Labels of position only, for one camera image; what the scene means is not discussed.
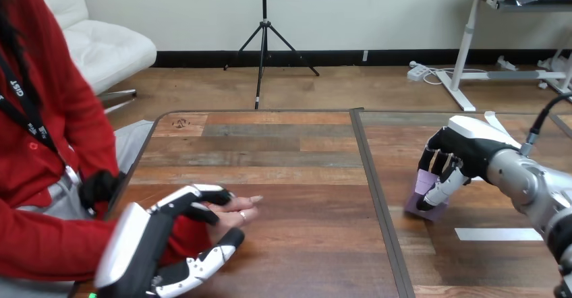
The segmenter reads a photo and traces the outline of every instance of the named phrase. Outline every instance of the white leather chair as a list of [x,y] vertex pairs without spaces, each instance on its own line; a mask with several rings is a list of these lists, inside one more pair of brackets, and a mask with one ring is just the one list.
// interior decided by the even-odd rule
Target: white leather chair
[[[157,49],[149,38],[122,26],[89,20],[85,0],[45,2],[63,30],[74,63],[95,94],[155,62]],[[136,91],[119,94],[135,96]]]

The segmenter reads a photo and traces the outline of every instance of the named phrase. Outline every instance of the white wall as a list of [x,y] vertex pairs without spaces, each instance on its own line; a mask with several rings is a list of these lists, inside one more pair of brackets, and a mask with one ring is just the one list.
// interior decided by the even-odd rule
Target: white wall
[[[236,50],[261,0],[86,0],[90,17],[127,26],[160,51]],[[471,0],[268,0],[268,18],[299,50],[458,49]],[[498,13],[481,4],[474,47],[552,49],[569,13]],[[269,48],[286,46],[272,34]],[[248,49],[260,49],[260,38]]]

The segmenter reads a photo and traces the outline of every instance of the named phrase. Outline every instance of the robotic arm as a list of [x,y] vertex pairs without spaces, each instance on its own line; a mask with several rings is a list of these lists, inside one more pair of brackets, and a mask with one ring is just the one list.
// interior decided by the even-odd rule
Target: robotic arm
[[210,278],[244,240],[231,229],[214,247],[178,264],[158,268],[175,219],[184,215],[215,225],[219,218],[201,202],[225,205],[234,195],[217,185],[189,185],[144,210],[131,203],[117,222],[96,271],[98,297],[179,296]]
[[431,172],[439,178],[420,198],[417,209],[437,207],[475,177],[497,186],[515,209],[528,217],[559,263],[563,281],[554,294],[570,298],[572,175],[543,167],[528,157],[536,136],[520,145],[483,121],[452,117],[429,139],[419,161],[419,169],[428,171],[436,154]]

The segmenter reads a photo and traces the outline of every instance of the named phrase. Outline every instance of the gray pants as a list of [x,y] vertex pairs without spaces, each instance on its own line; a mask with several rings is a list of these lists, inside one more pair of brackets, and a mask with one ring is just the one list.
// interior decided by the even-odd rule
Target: gray pants
[[[115,132],[117,163],[119,169],[127,172],[149,134],[152,122],[139,121]],[[80,203],[78,188],[72,185],[67,177],[48,187],[52,204],[46,208],[22,206],[19,210],[27,210],[61,218],[64,220],[85,220],[91,218]],[[17,278],[0,277],[0,297],[30,298],[64,298],[74,285],[73,281],[31,281]]]

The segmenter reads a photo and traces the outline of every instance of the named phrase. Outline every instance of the black baseboard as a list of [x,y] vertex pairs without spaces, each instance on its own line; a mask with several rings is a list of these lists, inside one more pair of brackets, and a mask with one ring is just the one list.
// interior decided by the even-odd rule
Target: black baseboard
[[[410,61],[424,65],[455,64],[459,50],[371,50],[368,60],[362,61],[363,51],[300,51],[314,67],[343,65],[409,65]],[[512,64],[537,64],[552,57],[556,50],[471,50],[468,65],[494,64],[499,56]],[[235,51],[159,51],[153,67],[224,67]],[[260,52],[245,51],[233,67],[258,67]],[[290,51],[271,51],[267,67],[303,67]]]

